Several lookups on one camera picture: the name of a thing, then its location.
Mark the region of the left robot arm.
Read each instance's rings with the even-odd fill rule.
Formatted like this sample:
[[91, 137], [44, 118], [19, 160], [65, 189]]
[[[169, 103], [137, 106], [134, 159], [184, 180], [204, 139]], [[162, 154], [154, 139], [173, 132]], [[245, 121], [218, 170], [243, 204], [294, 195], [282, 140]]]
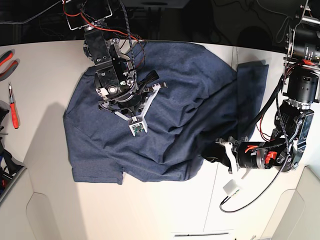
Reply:
[[[221, 163], [236, 175], [239, 169], [279, 172], [295, 169], [306, 149], [314, 111], [320, 101], [320, 3], [304, 0], [286, 34], [283, 73], [263, 108], [250, 118], [237, 137], [220, 137], [204, 154], [211, 163]], [[249, 134], [276, 104], [274, 129], [263, 141], [250, 141]]]

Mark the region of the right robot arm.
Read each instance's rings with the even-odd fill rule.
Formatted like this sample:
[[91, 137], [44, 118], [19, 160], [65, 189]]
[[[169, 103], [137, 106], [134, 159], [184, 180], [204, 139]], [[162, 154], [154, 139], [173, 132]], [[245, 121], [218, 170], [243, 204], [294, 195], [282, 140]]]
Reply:
[[[83, 20], [78, 28], [84, 29], [83, 51], [94, 62], [94, 86], [101, 97], [98, 108], [125, 120], [133, 133], [146, 131], [145, 116], [160, 89], [167, 84], [156, 83], [159, 75], [155, 70], [139, 81], [132, 40], [139, 42], [140, 38], [130, 30], [123, 32], [103, 25], [104, 19], [113, 14], [108, 2], [104, 4], [106, 9], [101, 18], [87, 14], [86, 4], [86, 1], [64, 0], [62, 10], [67, 19], [80, 17]], [[130, 56], [121, 51], [119, 35], [128, 40]]]

